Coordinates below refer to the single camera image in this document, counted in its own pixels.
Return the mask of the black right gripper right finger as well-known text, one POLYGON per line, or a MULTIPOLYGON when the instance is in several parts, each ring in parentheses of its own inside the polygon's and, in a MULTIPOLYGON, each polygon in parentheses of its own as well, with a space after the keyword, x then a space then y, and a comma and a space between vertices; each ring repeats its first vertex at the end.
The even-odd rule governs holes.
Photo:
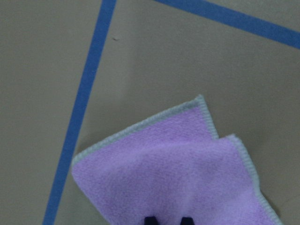
POLYGON ((194 220, 191 217, 182 217, 180 225, 194 225, 194 220))

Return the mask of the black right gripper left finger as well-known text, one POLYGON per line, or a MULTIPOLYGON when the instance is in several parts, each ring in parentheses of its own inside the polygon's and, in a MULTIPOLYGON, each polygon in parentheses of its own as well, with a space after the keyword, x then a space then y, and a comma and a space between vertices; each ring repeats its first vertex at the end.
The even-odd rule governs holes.
POLYGON ((155 216, 145 217, 144 218, 144 225, 158 225, 158 221, 157 221, 155 216))

